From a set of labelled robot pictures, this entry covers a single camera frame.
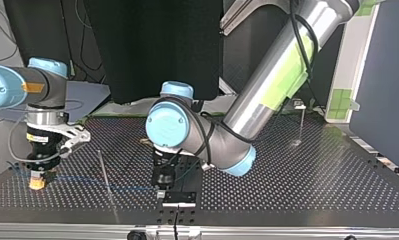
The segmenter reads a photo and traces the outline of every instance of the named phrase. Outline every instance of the white cable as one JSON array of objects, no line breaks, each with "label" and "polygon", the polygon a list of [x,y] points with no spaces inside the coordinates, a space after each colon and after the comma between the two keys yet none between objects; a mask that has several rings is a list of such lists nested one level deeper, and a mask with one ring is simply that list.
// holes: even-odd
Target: white cable
[{"label": "white cable", "polygon": [[13,136],[13,132],[15,131],[16,127],[18,126],[18,124],[22,121],[22,119],[25,117],[25,115],[22,115],[18,121],[16,121],[16,123],[12,126],[11,131],[9,132],[9,137],[8,137],[8,149],[9,149],[9,153],[11,154],[11,156],[20,162],[27,162],[27,163],[40,163],[40,162],[46,162],[46,161],[50,161],[52,159],[55,159],[57,157],[59,157],[61,155],[61,153],[57,152],[54,155],[44,158],[44,159],[38,159],[38,160],[32,160],[32,159],[25,159],[25,158],[20,158],[18,156],[15,155],[13,148],[12,148],[12,136]]},{"label": "white cable", "polygon": [[69,108],[69,109],[45,109],[45,110],[27,110],[27,109],[18,109],[18,108],[6,108],[5,110],[10,110],[14,112],[24,112],[24,113],[48,113],[48,112],[62,112],[62,111],[74,111],[84,107],[84,102],[80,100],[66,100],[66,103],[79,103],[80,105]]},{"label": "white cable", "polygon": [[78,0],[75,0],[75,15],[77,15],[78,20],[81,24],[83,24],[86,28],[92,28],[92,26],[87,25],[83,20],[80,18],[80,14],[78,13]]}]

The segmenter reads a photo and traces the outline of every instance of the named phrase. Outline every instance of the metal bracket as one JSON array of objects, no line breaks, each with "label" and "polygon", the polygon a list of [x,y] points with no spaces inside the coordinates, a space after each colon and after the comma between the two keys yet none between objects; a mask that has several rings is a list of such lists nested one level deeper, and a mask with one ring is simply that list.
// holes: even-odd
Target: metal bracket
[{"label": "metal bracket", "polygon": [[163,207],[191,208],[196,207],[195,192],[166,192]]},{"label": "metal bracket", "polygon": [[355,102],[354,100],[351,100],[351,105],[350,105],[349,109],[351,109],[353,111],[359,111],[360,108],[361,108],[361,105],[359,105],[359,103]]},{"label": "metal bracket", "polygon": [[222,33],[228,36],[249,15],[264,5],[275,5],[289,13],[289,0],[236,0],[221,19]]},{"label": "metal bracket", "polygon": [[220,89],[221,89],[221,91],[224,92],[224,94],[225,94],[226,96],[237,95],[236,91],[234,91],[234,89],[233,89],[232,87],[230,87],[230,85],[228,85],[228,84],[226,83],[226,81],[224,81],[221,77],[220,77],[219,82],[220,82],[220,83],[219,83]]},{"label": "metal bracket", "polygon": [[202,239],[202,232],[200,229],[191,229],[189,232],[188,240],[201,240]]},{"label": "metal bracket", "polygon": [[90,132],[85,130],[82,125],[36,125],[27,123],[27,126],[47,132],[59,133],[68,137],[68,141],[66,141],[61,147],[61,149],[67,150],[65,153],[61,154],[61,158],[68,158],[71,153],[75,152],[84,143],[90,142],[91,140]]}]

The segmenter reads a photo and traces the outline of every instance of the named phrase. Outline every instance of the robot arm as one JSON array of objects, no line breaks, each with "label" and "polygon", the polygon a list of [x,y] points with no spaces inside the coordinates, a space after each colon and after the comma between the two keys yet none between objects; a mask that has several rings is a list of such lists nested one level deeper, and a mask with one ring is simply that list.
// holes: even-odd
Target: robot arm
[{"label": "robot arm", "polygon": [[[358,0],[301,1],[299,15],[314,30],[318,50],[336,27],[358,10]],[[299,25],[308,56],[313,52],[311,35]],[[268,50],[249,83],[223,120],[225,127],[195,115],[189,105],[193,88],[178,82],[164,83],[161,99],[152,107],[146,123],[151,141],[163,151],[181,148],[234,176],[245,175],[256,158],[250,144],[286,97],[292,97],[307,78],[292,24],[286,24]]]},{"label": "robot arm", "polygon": [[[0,66],[0,108],[27,104],[27,139],[32,145],[27,162],[31,170],[30,187],[42,189],[46,174],[81,144],[90,141],[90,133],[81,125],[68,125],[64,112],[67,66],[64,63],[32,58],[27,68]],[[68,140],[57,149],[62,136]]]}]

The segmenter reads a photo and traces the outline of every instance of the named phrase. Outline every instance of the perforated metal surface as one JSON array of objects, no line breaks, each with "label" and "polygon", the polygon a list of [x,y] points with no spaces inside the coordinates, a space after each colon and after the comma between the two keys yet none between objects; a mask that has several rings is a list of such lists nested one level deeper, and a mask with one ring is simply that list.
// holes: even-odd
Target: perforated metal surface
[{"label": "perforated metal surface", "polygon": [[[281,116],[255,144],[250,173],[236,178],[193,170],[183,191],[198,194],[183,225],[399,227],[399,177],[320,117]],[[0,175],[0,222],[171,224],[153,190],[145,119],[92,119],[92,142],[58,167],[42,191],[12,170]],[[97,150],[112,186],[109,198]]]},{"label": "perforated metal surface", "polygon": [[309,118],[296,146],[299,117],[279,121],[268,140],[256,144],[259,160],[245,177],[205,173],[201,209],[399,211],[399,188],[375,171],[382,165],[374,158],[344,141],[339,129]]},{"label": "perforated metal surface", "polygon": [[[44,190],[30,190],[28,172],[22,167],[19,174],[0,183],[0,208],[155,209],[156,193],[150,185],[151,149],[139,142],[146,136],[143,124],[143,119],[90,121],[92,141],[62,161],[56,181]],[[98,150],[102,151],[112,198],[108,196]]]}]

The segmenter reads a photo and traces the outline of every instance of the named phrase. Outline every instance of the silver robot arm segment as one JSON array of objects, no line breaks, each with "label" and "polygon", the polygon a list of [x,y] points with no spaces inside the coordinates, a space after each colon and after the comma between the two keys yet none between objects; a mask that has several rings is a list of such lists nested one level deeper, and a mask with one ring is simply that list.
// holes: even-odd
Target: silver robot arm segment
[{"label": "silver robot arm segment", "polygon": [[[358,0],[307,0],[298,6],[297,15],[312,27],[320,50],[337,26],[352,18],[359,5]],[[306,53],[311,56],[314,45],[310,33],[300,23],[298,27]],[[306,78],[297,38],[288,22],[228,111],[223,120],[226,127],[187,109],[193,96],[190,86],[167,82],[161,100],[149,112],[147,134],[161,150],[181,148],[229,174],[245,175],[256,158],[250,143]]]}]

